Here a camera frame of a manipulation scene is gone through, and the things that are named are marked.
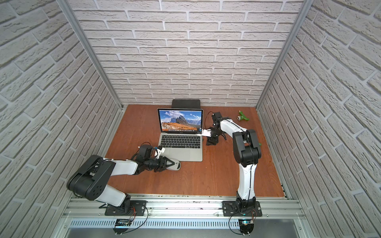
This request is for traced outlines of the grey wireless mouse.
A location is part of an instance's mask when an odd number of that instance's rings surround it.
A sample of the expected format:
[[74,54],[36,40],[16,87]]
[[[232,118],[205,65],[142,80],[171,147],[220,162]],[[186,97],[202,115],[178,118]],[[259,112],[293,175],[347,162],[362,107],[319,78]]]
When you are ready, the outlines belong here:
[[174,165],[166,165],[166,166],[177,166],[177,170],[176,171],[178,171],[181,168],[180,162],[178,160],[176,160],[176,159],[171,159],[171,160],[173,160],[175,162],[175,164]]

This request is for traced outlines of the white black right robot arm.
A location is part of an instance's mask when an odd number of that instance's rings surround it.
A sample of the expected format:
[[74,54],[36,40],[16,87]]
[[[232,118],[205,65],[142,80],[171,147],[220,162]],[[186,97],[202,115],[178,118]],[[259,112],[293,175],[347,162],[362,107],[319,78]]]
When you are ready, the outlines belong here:
[[239,164],[239,187],[234,209],[244,212],[255,208],[255,172],[262,156],[257,133],[239,126],[231,118],[223,117],[220,112],[213,113],[211,117],[213,124],[206,130],[206,145],[217,145],[220,136],[229,135],[233,141],[234,158]]

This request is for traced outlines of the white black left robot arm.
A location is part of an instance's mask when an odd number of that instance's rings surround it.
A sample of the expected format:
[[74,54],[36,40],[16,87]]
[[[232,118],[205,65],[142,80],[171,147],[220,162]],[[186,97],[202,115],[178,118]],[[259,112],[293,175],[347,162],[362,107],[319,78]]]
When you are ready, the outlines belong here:
[[70,177],[66,187],[76,196],[129,211],[131,197],[108,185],[110,177],[138,175],[143,171],[178,171],[181,168],[180,162],[163,156],[164,151],[165,148],[162,146],[153,147],[143,144],[132,158],[127,160],[114,160],[92,155]]

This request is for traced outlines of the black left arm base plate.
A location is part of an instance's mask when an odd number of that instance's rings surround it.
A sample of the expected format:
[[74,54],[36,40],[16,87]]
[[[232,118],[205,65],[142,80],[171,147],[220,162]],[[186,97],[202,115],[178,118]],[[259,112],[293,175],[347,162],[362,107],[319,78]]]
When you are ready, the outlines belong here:
[[146,204],[146,200],[127,200],[119,207],[108,205],[105,216],[143,216]]

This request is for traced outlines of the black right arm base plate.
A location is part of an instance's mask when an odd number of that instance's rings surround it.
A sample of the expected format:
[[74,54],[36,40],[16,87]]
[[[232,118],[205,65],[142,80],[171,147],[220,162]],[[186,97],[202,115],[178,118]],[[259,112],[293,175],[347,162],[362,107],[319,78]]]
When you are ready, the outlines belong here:
[[255,205],[244,206],[238,201],[222,201],[222,211],[224,217],[243,216],[243,217],[262,217],[262,209],[259,201]]

